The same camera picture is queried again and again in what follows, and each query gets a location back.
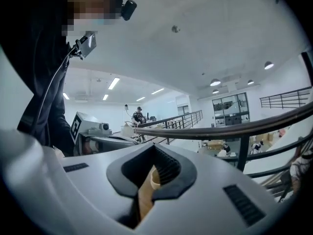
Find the white ceiling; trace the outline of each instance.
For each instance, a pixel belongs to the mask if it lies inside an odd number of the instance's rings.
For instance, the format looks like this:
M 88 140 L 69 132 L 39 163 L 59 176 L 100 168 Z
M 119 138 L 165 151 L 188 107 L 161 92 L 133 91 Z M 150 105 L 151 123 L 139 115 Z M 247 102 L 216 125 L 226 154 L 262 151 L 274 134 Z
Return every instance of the white ceiling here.
M 109 86 L 115 77 L 120 78 L 113 90 Z M 169 92 L 164 89 L 154 95 L 152 92 L 161 89 L 160 86 L 140 81 L 137 79 L 124 77 L 121 75 L 106 73 L 103 71 L 93 71 L 87 69 L 69 68 L 65 79 L 64 89 L 69 99 L 76 102 L 103 102 L 103 103 L 124 103 L 142 104 L 147 100 Z M 107 100 L 103 101 L 103 96 L 108 94 Z M 146 97 L 141 101 L 136 101 L 141 97 Z
M 94 28 L 97 48 L 83 62 L 71 60 L 71 67 L 206 97 L 215 89 L 209 86 L 213 78 L 221 86 L 236 83 L 238 90 L 249 79 L 261 83 L 307 46 L 282 0 L 135 1 L 138 8 L 129 21 Z M 181 31 L 173 33 L 173 25 Z M 264 70 L 266 61 L 274 68 Z M 134 90 L 128 92 L 138 97 Z

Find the linear ceiling light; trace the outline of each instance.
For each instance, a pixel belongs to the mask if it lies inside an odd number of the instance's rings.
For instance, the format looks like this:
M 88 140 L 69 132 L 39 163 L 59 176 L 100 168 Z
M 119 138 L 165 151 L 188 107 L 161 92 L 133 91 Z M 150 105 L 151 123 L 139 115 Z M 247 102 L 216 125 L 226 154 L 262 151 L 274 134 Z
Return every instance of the linear ceiling light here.
M 110 84 L 109 90 L 113 90 L 114 86 L 117 84 L 118 81 L 119 81 L 119 78 L 116 77 L 116 78 L 113 80 L 113 82 Z
M 143 100 L 143 99 L 145 99 L 146 97 L 144 96 L 144 97 L 141 97 L 140 99 L 137 99 L 136 101 L 140 101 L 140 100 Z
M 221 82 L 220 80 L 214 78 L 212 81 L 211 81 L 211 86 L 216 86 L 216 85 L 219 85 Z
M 64 96 L 67 100 L 69 100 L 69 97 L 67 96 L 66 93 L 63 93 L 63 96 Z
M 270 61 L 267 61 L 264 65 L 264 69 L 268 70 L 270 68 L 272 68 L 274 66 L 274 64 Z
M 163 91 L 164 90 L 164 88 L 162 88 L 162 89 L 159 89 L 158 91 L 156 91 L 156 92 L 152 92 L 151 93 L 151 95 L 153 95 L 153 94 L 155 94 L 155 93 L 158 93 L 158 92 L 160 92 L 160 91 Z

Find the balcony railing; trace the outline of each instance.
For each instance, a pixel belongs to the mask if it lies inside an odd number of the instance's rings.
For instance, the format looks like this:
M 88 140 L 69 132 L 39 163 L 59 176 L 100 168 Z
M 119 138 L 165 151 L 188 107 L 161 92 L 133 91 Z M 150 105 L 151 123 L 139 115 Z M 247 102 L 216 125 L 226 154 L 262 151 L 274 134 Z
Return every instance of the balcony railing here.
M 177 128 L 169 129 L 168 127 L 165 127 L 162 129 L 139 128 L 137 130 L 137 133 L 142 134 L 142 135 L 153 136 L 153 137 L 162 137 L 162 138 L 166 138 L 167 140 L 169 139 L 187 139 L 187 140 L 222 139 L 222 140 L 226 140 L 226 139 L 240 138 L 239 155 L 236 157 L 223 157 L 221 159 L 229 163 L 235 162 L 236 167 L 239 170 L 243 171 L 248 161 L 275 156 L 277 154 L 286 152 L 288 150 L 291 150 L 299 146 L 306 146 L 309 149 L 312 146 L 313 130 L 306 137 L 298 141 L 292 142 L 281 148 L 278 148 L 269 152 L 254 154 L 254 155 L 248 154 L 250 136 L 255 136 L 258 134 L 276 131 L 278 129 L 290 126 L 301 120 L 304 120 L 310 117 L 311 115 L 313 115 L 313 102 L 310 102 L 300 108 L 291 110 L 282 115 L 267 118 L 264 120 L 232 125 L 228 127 L 195 128 L 195 129 L 189 129 L 189 130 L 177 129 Z M 279 167 L 279 168 L 275 168 L 272 170 L 263 171 L 259 173 L 248 174 L 248 176 L 251 178 L 258 178 L 258 177 L 264 177 L 268 175 L 274 175 L 274 174 L 289 170 L 289 167 L 290 167 L 290 164 L 288 163 L 287 165 Z
M 189 129 L 194 127 L 195 124 L 199 123 L 199 121 L 203 119 L 202 111 L 196 111 L 191 113 L 186 113 L 184 115 L 179 115 L 176 117 L 166 118 L 159 121 L 153 121 L 148 123 L 140 124 L 138 127 L 140 128 L 155 128 L 157 130 L 161 129 Z M 165 138 L 157 140 L 158 137 L 153 137 L 151 139 L 148 138 L 145 142 L 154 141 L 157 143 L 162 143 L 166 141 L 167 144 L 170 144 L 174 139 Z
M 311 87 L 260 98 L 262 108 L 299 108 L 306 104 Z

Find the black cable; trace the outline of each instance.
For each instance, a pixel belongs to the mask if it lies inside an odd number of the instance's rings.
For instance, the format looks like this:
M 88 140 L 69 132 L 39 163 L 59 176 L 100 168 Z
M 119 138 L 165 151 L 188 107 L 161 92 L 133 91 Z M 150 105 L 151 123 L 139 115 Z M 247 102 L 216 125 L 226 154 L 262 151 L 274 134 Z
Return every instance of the black cable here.
M 67 59 L 67 57 L 70 55 L 70 53 L 75 50 L 77 47 L 77 45 L 74 45 L 73 48 L 68 52 L 68 54 L 65 56 L 64 60 L 62 61 L 60 67 L 58 67 L 58 69 L 55 71 L 55 73 L 53 74 L 52 78 L 50 79 L 50 82 L 48 84 L 48 86 L 46 87 L 46 89 L 44 90 L 44 93 L 43 95 L 41 96 L 41 100 L 40 100 L 40 104 L 39 104 L 39 107 L 38 107 L 38 110 L 37 110 L 37 113 L 36 113 L 36 116 L 34 117 L 33 119 L 33 122 L 31 124 L 31 127 L 30 127 L 30 135 L 34 135 L 35 134 L 35 128 L 36 128 L 36 125 L 38 123 L 38 120 L 39 120 L 39 116 L 40 116 L 40 113 L 41 113 L 41 110 L 43 108 L 43 105 L 44 105 L 44 102 L 45 102 L 45 98 L 48 94 L 48 91 L 49 91 L 49 88 L 52 84 L 52 81 L 55 77 L 55 75 L 58 73 L 58 71 L 61 69 L 61 67 L 63 66 L 63 63 L 65 62 L 65 60 Z

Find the black logo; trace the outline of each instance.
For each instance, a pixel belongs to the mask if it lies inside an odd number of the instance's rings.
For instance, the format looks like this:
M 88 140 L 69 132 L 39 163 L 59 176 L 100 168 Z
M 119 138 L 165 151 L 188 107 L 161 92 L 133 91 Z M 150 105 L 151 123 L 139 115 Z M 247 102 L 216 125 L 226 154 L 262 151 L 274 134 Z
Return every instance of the black logo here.
M 80 118 L 76 115 L 74 118 L 73 124 L 70 128 L 70 133 L 74 139 L 76 139 L 76 137 L 77 137 L 78 129 L 79 129 L 81 122 L 82 121 L 80 120 Z

